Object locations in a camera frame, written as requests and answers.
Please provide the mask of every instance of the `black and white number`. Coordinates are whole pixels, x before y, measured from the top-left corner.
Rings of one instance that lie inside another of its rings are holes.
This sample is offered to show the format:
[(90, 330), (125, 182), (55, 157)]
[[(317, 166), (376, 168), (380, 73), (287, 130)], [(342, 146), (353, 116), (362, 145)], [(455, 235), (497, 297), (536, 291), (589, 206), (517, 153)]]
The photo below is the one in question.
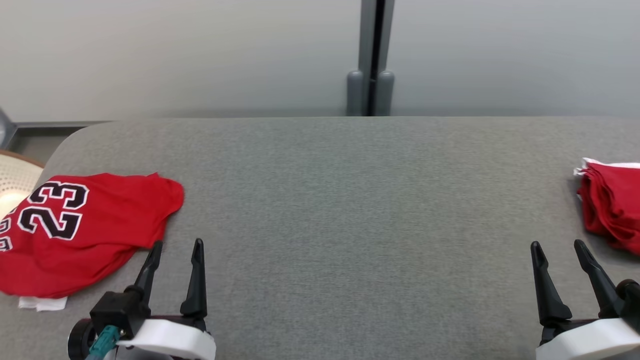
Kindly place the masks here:
[(40, 221), (42, 229), (49, 235), (49, 238), (62, 240), (72, 240), (78, 231), (82, 214), (62, 211), (60, 218), (56, 219), (53, 211), (40, 206), (30, 206), (20, 212), (20, 222), (18, 226), (28, 233), (35, 233), (38, 229), (36, 220)]
[(47, 181), (31, 193), (28, 199), (31, 204), (44, 204), (49, 197), (52, 199), (66, 199), (63, 208), (77, 210), (86, 204), (88, 194), (89, 189), (82, 184)]
[[(49, 198), (65, 199), (63, 209), (78, 210), (86, 204), (88, 194), (89, 189), (82, 184), (48, 181), (37, 188), (28, 197), (28, 201), (31, 204), (44, 204)], [(73, 240), (81, 220), (80, 213), (62, 211), (60, 217), (56, 218), (50, 208), (28, 206), (20, 212), (18, 226), (31, 234), (35, 233), (38, 226), (42, 226), (51, 239)]]
[[(11, 218), (4, 218), (0, 221), (0, 234), (4, 234), (11, 229)], [(11, 238), (9, 236), (3, 236), (0, 238), (0, 252), (9, 251), (13, 248), (11, 244)]]

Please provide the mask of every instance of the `red jersey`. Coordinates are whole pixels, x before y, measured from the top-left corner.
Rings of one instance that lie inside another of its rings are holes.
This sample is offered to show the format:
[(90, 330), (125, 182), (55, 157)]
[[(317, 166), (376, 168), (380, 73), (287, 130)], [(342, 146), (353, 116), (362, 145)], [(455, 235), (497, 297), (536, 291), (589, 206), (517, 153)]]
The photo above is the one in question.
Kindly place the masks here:
[(0, 291), (60, 298), (91, 285), (161, 240), (183, 200), (158, 174), (54, 176), (0, 221)]

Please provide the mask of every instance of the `gray floor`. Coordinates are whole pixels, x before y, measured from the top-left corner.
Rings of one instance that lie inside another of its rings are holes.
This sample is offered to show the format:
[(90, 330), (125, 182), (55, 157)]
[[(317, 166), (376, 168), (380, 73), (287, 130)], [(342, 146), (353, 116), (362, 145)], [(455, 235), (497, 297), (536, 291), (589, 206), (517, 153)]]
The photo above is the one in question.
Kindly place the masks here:
[(9, 150), (41, 163), (47, 163), (53, 152), (78, 128), (21, 129), (14, 136)]

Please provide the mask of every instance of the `teal cable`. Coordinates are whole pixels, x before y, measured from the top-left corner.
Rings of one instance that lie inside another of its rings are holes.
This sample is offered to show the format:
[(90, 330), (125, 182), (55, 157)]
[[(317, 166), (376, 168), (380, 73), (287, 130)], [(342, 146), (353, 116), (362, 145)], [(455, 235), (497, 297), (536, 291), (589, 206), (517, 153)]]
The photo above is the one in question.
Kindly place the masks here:
[(102, 360), (111, 349), (116, 347), (116, 343), (120, 340), (120, 329), (113, 325), (104, 327), (100, 336), (93, 342), (89, 349), (89, 356), (85, 360)]

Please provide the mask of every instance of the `robotic arm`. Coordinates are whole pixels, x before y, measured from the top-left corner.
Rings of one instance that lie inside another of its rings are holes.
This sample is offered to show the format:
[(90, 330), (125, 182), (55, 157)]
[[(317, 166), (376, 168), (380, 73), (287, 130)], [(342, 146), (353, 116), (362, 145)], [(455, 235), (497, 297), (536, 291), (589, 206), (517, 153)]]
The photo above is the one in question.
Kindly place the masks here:
[(204, 322), (207, 292), (202, 240), (196, 239), (193, 246), (193, 269), (181, 315), (151, 316), (149, 297), (161, 251), (162, 243), (156, 242), (136, 282), (121, 293), (106, 292), (91, 310), (91, 318), (76, 323), (67, 343), (71, 360), (91, 359), (105, 329), (117, 329), (107, 344), (107, 360), (215, 359), (216, 343)]
[(570, 320), (537, 241), (531, 244), (538, 315), (543, 326), (536, 360), (637, 359), (640, 357), (640, 286), (624, 280), (617, 287), (582, 240), (573, 243), (588, 275), (600, 312), (597, 319)]

